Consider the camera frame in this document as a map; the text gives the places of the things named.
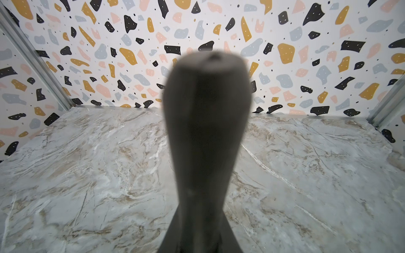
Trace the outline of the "steel claw hammer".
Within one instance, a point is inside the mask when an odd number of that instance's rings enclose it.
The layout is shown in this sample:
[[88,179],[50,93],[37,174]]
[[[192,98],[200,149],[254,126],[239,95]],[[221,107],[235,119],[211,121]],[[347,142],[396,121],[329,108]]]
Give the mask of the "steel claw hammer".
[[173,67],[162,101],[179,204],[159,252],[241,252],[223,206],[252,103],[245,62],[189,54]]

